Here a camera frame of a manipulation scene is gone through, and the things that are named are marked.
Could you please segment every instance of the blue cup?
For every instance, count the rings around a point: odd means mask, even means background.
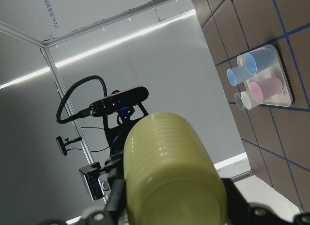
[[[252,51],[244,55],[244,65],[251,75],[255,75],[277,62],[277,55],[271,47]]]
[[[238,66],[227,70],[227,77],[229,83],[232,86],[236,86],[237,84],[246,81],[247,79],[251,78],[252,75],[248,72],[245,66]]]

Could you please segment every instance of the cable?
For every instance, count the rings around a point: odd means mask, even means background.
[[[109,146],[106,147],[106,148],[104,148],[104,149],[97,150],[97,151],[91,151],[91,152],[100,152],[100,151],[107,150],[108,148],[109,148]],[[67,151],[71,151],[71,150],[79,150],[79,151],[82,151],[83,149],[80,149],[80,148],[70,148],[70,149],[67,149]]]
[[[102,85],[102,89],[103,89],[103,95],[104,97],[107,96],[107,87],[106,87],[106,84],[104,82],[104,80],[100,77],[100,76],[88,76],[88,77],[85,77],[81,80],[79,80],[78,82],[74,83],[70,88],[69,90],[65,93],[65,95],[63,96],[60,104],[59,104],[59,107],[57,109],[57,112],[56,112],[56,121],[60,124],[65,124],[65,123],[68,123],[68,122],[71,122],[71,121],[74,121],[78,118],[83,118],[83,117],[87,117],[89,116],[89,111],[88,111],[88,108],[84,109],[84,110],[81,110],[79,111],[78,113],[72,115],[72,116],[69,116],[68,118],[64,119],[64,120],[61,120],[61,114],[62,114],[62,110],[64,109],[64,106],[67,102],[67,100],[69,99],[70,95],[73,93],[73,91],[79,87],[80,85],[90,81],[90,80],[99,80],[101,85]]]
[[[101,127],[81,127],[81,128],[94,128],[94,129],[103,129],[103,128],[101,128]]]

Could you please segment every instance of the beige plastic tray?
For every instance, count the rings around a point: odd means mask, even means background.
[[[254,51],[259,50],[259,49],[265,49],[267,47],[271,47],[275,51],[278,62],[270,66],[269,68],[266,68],[265,70],[255,74],[250,79],[244,81],[244,85],[246,89],[249,90],[251,82],[263,80],[263,79],[266,79],[272,76],[276,76],[282,81],[283,90],[282,92],[263,101],[262,104],[289,107],[293,102],[293,97],[292,97],[290,86],[287,82],[286,75],[284,73],[283,65],[282,65],[278,50],[273,45],[266,45],[261,48],[255,49]],[[238,63],[238,66],[244,65],[244,54],[239,55],[237,57],[237,63]]]

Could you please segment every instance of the screw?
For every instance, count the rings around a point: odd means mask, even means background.
[[[100,220],[103,220],[105,216],[102,214],[102,213],[99,213],[99,214],[95,214],[93,216],[93,219],[96,220],[96,221],[100,221]]]
[[[267,211],[263,208],[257,208],[255,209],[254,213],[257,216],[265,216],[267,214]]]
[[[305,224],[310,224],[310,215],[304,215],[301,217],[301,221],[304,222]]]
[[[106,181],[103,181],[103,182],[101,183],[101,188],[102,188],[104,191],[109,191],[109,190],[110,190],[109,184],[108,184]]]

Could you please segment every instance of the plastic cup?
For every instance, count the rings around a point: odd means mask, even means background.
[[[282,81],[278,77],[270,77],[250,84],[255,100],[262,102],[283,90]]]
[[[239,109],[243,110],[244,104],[243,104],[242,99],[241,99],[241,93],[235,93],[234,94],[234,100],[235,100],[237,106],[239,107]]]
[[[246,107],[248,110],[260,105],[260,103],[254,99],[251,90],[241,92],[241,100],[244,104],[244,107]]]
[[[252,75],[245,66],[238,66],[227,70],[227,78],[232,86],[236,86],[251,77]]]
[[[138,121],[124,146],[131,225],[223,225],[227,194],[193,127],[172,113]]]
[[[251,75],[255,75],[277,62],[277,55],[271,47],[252,51],[244,55],[244,64]]]

